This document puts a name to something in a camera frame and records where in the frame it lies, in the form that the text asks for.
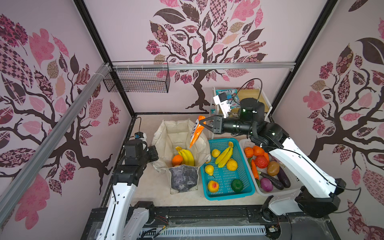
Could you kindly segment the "orange Fox's candy bag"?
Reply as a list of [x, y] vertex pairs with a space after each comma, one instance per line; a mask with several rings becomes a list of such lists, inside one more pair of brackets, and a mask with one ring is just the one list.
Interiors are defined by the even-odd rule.
[[199, 116], [198, 119], [195, 121], [191, 132], [190, 148], [192, 148], [192, 146], [196, 143], [201, 133], [203, 132], [204, 126], [201, 125], [200, 121], [203, 121], [205, 118], [206, 117], [204, 116]]

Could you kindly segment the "cream canvas grocery bag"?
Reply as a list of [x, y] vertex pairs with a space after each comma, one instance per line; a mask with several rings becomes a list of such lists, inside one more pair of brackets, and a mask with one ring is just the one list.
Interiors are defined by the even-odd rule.
[[198, 189], [198, 170], [212, 159], [203, 130], [198, 122], [182, 120], [163, 121], [155, 132], [152, 145], [159, 159], [153, 166], [167, 174], [172, 195]]

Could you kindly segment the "orange fruit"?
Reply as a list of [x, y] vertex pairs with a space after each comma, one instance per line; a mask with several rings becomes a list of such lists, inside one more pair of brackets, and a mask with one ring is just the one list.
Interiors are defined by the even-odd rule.
[[184, 158], [181, 155], [175, 155], [172, 159], [172, 166], [180, 166], [184, 161]]

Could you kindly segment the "yellow banana bunch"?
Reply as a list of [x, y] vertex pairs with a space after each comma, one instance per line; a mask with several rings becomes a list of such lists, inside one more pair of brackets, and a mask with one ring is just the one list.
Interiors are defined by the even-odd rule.
[[181, 147], [176, 147], [176, 151], [179, 155], [181, 155], [184, 158], [184, 161], [182, 164], [187, 166], [195, 166], [195, 159], [190, 150], [183, 149]]
[[233, 147], [234, 144], [229, 142], [228, 147], [216, 158], [215, 164], [218, 166], [218, 168], [223, 168], [227, 164], [233, 155]]

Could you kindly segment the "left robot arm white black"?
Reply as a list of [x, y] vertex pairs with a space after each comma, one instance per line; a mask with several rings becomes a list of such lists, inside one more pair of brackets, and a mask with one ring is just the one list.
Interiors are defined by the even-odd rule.
[[98, 240], [135, 240], [150, 219], [150, 204], [134, 207], [128, 216], [133, 195], [148, 163], [159, 159], [156, 147], [148, 146], [147, 137], [129, 140], [112, 178], [107, 212], [97, 235]]

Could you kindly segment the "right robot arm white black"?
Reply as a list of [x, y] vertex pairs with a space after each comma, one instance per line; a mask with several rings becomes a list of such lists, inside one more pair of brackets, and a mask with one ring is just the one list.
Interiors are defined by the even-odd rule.
[[291, 194], [279, 194], [267, 201], [275, 215], [303, 212], [314, 218], [322, 218], [339, 212], [339, 194], [346, 189], [342, 179], [335, 179], [321, 170], [306, 156], [275, 123], [245, 121], [214, 115], [197, 123], [214, 134], [240, 134], [249, 136], [251, 142], [276, 158], [297, 177], [302, 186]]

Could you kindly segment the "green white candy bag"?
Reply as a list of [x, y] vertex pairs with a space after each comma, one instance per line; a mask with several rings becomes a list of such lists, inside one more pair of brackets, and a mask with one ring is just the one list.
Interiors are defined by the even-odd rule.
[[216, 95], [225, 93], [231, 109], [236, 109], [240, 107], [240, 99], [237, 95], [237, 89], [224, 89], [224, 90], [215, 90]]

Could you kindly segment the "orange bell pepper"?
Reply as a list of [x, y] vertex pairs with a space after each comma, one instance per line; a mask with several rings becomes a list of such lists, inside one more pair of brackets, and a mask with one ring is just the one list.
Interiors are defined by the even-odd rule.
[[247, 159], [252, 158], [254, 156], [254, 150], [250, 147], [245, 148], [244, 153]]

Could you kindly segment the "orange tomato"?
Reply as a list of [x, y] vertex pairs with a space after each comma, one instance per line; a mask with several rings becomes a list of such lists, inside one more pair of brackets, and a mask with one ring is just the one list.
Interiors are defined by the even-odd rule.
[[254, 146], [253, 151], [254, 151], [254, 156], [256, 157], [265, 155], [265, 151], [259, 146]]

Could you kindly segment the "white wooden two-tier shelf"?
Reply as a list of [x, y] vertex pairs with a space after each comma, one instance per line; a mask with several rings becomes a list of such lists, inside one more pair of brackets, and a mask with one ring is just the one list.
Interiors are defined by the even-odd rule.
[[[216, 95], [215, 90], [224, 89], [213, 88], [213, 97]], [[245, 136], [256, 136], [257, 130], [268, 121], [268, 117], [273, 109], [272, 104], [261, 89], [238, 90], [237, 95], [240, 99], [240, 107], [231, 109], [227, 118], [236, 118], [246, 122], [253, 122], [255, 125], [255, 133]], [[211, 116], [213, 115], [223, 115], [220, 107], [217, 107], [216, 105], [213, 107]]]

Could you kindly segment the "teal plastic fruit basket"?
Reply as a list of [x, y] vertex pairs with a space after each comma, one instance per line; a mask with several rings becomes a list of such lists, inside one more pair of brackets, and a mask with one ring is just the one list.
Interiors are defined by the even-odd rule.
[[[223, 152], [229, 146], [230, 142], [234, 144], [232, 159], [238, 164], [238, 168], [235, 171], [230, 171], [227, 167], [219, 168], [218, 165], [215, 164], [215, 158], [211, 158], [211, 161], [209, 162], [209, 164], [214, 167], [212, 176], [209, 176], [205, 172], [206, 164], [201, 167], [204, 195], [209, 201], [244, 198], [253, 195], [256, 191], [253, 183], [253, 175], [250, 174], [248, 162], [243, 156], [243, 150], [241, 149], [238, 140], [234, 138], [209, 140], [210, 150], [217, 149]], [[231, 183], [234, 180], [239, 180], [243, 183], [243, 189], [238, 193], [231, 187]], [[215, 181], [219, 184], [217, 192], [212, 193], [209, 191], [208, 185], [210, 181]]]

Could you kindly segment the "red tomato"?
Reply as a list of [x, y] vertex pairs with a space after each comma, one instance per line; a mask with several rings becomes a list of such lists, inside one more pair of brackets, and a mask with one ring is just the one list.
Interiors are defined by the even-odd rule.
[[257, 156], [255, 158], [256, 166], [260, 169], [267, 168], [269, 165], [269, 160], [265, 156]]

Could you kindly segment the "orange carrot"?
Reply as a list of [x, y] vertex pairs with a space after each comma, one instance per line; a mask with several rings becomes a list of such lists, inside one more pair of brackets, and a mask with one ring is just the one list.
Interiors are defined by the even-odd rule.
[[254, 160], [251, 160], [251, 170], [255, 179], [259, 179], [259, 173]]

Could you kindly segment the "red yellow peach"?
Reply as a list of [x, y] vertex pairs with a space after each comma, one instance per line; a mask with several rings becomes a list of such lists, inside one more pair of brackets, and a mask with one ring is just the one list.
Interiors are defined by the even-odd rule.
[[207, 188], [210, 193], [217, 193], [219, 191], [220, 186], [219, 183], [216, 181], [209, 181]]

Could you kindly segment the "green bell pepper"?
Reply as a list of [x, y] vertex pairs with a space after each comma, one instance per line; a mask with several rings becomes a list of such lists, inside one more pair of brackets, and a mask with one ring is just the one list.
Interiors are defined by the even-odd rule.
[[231, 188], [235, 193], [240, 193], [244, 189], [244, 184], [239, 179], [234, 179], [231, 182]]

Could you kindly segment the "brown potato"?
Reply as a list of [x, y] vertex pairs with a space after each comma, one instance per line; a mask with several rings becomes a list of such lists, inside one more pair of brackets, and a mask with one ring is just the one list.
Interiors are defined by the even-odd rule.
[[267, 173], [271, 177], [276, 176], [280, 172], [280, 165], [276, 161], [271, 161], [267, 167]]

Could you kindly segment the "purple red onion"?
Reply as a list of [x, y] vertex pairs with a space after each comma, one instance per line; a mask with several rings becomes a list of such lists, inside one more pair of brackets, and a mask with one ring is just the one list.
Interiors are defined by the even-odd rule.
[[271, 192], [271, 191], [274, 189], [274, 186], [273, 186], [271, 180], [268, 179], [268, 178], [262, 178], [262, 179], [260, 180], [260, 183], [261, 183], [261, 188], [262, 188], [265, 192], [267, 192], [267, 193]]

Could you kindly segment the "purple eggplant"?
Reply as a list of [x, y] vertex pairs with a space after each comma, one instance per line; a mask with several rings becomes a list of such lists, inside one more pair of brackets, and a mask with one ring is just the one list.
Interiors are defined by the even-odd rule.
[[279, 190], [283, 190], [284, 188], [290, 188], [291, 187], [291, 181], [289, 180], [288, 176], [286, 175], [284, 169], [280, 167], [279, 172], [277, 174], [278, 180], [282, 184], [282, 188], [279, 188]]

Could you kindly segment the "white plastic vegetable basket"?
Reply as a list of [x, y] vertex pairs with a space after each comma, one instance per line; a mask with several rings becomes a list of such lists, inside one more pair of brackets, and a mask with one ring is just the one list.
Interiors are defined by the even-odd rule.
[[280, 196], [299, 190], [302, 182], [278, 159], [268, 153], [260, 157], [261, 149], [251, 140], [240, 140], [243, 156], [257, 193], [262, 196]]

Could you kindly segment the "aluminium frame bar rear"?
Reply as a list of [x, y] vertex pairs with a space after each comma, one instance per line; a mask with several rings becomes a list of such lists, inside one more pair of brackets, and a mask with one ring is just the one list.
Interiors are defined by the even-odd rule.
[[229, 69], [293, 69], [294, 62], [260, 62], [260, 63], [210, 63], [210, 64], [144, 64], [142, 62], [114, 62], [114, 69], [168, 69], [170, 71], [184, 70], [229, 70]]

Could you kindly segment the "aluminium frame bar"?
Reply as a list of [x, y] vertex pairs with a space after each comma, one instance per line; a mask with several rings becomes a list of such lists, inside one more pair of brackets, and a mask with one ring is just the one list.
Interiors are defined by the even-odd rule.
[[91, 77], [90, 82], [86, 84], [80, 95], [74, 100], [63, 117], [59, 120], [52, 132], [47, 136], [43, 143], [37, 148], [32, 158], [23, 167], [20, 173], [14, 178], [11, 184], [1, 195], [1, 224], [8, 218], [15, 208], [20, 198], [27, 191], [36, 175], [39, 173], [44, 163], [49, 159], [51, 153], [64, 137], [68, 128], [79, 115], [91, 97], [94, 90], [101, 83], [104, 77], [111, 70], [110, 63], [103, 63]]
[[260, 62], [260, 63], [210, 63], [210, 64], [144, 64], [142, 62], [114, 62], [114, 69], [168, 69], [170, 71], [184, 70], [229, 70], [229, 69], [293, 69], [294, 62]]

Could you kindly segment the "aluminium frame bar left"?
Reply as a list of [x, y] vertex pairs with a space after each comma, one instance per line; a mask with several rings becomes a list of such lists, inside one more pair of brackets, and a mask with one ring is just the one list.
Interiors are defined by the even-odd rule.
[[101, 83], [104, 77], [111, 70], [110, 63], [103, 63], [91, 77], [90, 82], [86, 84], [80, 95], [74, 100], [63, 117], [59, 120], [52, 132], [47, 136], [43, 143], [37, 148], [32, 158], [23, 167], [20, 173], [14, 178], [11, 184], [1, 195], [1, 224], [8, 218], [15, 208], [20, 198], [27, 191], [36, 175], [39, 173], [44, 163], [49, 159], [51, 153], [64, 137], [68, 128], [79, 115], [91, 97], [94, 90]]

